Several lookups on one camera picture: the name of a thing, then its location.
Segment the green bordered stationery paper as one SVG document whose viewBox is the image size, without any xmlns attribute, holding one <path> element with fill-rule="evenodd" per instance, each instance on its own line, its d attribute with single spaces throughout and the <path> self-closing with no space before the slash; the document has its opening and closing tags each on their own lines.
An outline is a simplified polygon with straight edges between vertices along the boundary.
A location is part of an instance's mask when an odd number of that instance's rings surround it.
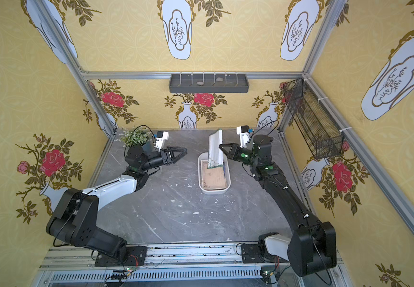
<svg viewBox="0 0 414 287">
<path fill-rule="evenodd" d="M 219 146 L 223 143 L 223 131 L 218 129 L 209 136 L 208 169 L 224 165 L 223 152 Z"/>
</svg>

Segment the white oval storage box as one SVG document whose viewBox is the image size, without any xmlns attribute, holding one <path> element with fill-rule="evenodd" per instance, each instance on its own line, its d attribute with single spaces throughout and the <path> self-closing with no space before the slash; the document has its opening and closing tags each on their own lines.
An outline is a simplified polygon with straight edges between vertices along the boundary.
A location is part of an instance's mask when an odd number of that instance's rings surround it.
<svg viewBox="0 0 414 287">
<path fill-rule="evenodd" d="M 224 194 L 231 186 L 229 164 L 223 155 L 223 165 L 208 167 L 208 153 L 198 157 L 198 184 L 207 195 Z"/>
</svg>

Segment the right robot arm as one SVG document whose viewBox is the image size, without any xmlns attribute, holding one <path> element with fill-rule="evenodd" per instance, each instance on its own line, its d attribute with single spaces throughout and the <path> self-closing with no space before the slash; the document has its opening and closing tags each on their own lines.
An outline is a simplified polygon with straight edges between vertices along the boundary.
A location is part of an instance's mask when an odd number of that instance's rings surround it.
<svg viewBox="0 0 414 287">
<path fill-rule="evenodd" d="M 307 208 L 288 185 L 281 168 L 272 160 L 273 139 L 257 135 L 252 149 L 236 143 L 221 144 L 228 159 L 250 167 L 252 177 L 276 202 L 292 230 L 291 237 L 267 233 L 258 238 L 261 260 L 283 259 L 300 277 L 332 269 L 337 265 L 336 231 Z"/>
</svg>

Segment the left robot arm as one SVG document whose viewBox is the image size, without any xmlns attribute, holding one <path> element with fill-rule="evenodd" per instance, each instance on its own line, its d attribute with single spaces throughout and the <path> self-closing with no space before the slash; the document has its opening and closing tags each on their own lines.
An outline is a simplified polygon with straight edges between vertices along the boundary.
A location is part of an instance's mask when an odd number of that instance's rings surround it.
<svg viewBox="0 0 414 287">
<path fill-rule="evenodd" d="M 127 241 L 97 227 L 97 216 L 106 205 L 141 190 L 151 169 L 175 164 L 187 155 L 183 147 L 166 147 L 146 152 L 142 146 L 128 148 L 128 167 L 120 177 L 105 184 L 78 190 L 66 190 L 57 204 L 46 232 L 64 243 L 99 252 L 119 263 L 129 257 Z"/>
</svg>

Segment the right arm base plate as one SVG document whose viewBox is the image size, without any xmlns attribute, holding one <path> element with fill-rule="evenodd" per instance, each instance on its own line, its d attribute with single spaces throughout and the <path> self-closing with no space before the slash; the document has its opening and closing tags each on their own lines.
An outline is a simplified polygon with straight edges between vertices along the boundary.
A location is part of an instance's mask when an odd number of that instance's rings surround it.
<svg viewBox="0 0 414 287">
<path fill-rule="evenodd" d="M 288 260 L 284 258 L 270 255 L 259 243 L 239 243 L 236 252 L 242 257 L 242 262 L 245 264 L 288 263 Z"/>
</svg>

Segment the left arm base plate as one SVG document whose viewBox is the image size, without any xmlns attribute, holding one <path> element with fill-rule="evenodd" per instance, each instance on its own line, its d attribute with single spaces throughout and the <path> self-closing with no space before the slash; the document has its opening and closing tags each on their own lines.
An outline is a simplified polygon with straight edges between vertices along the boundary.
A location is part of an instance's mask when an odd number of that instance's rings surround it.
<svg viewBox="0 0 414 287">
<path fill-rule="evenodd" d="M 126 249 L 121 249 L 117 254 L 108 256 L 100 252 L 95 260 L 96 267 L 114 267 L 114 266 L 143 266 L 146 255 L 147 246 L 127 246 Z"/>
</svg>

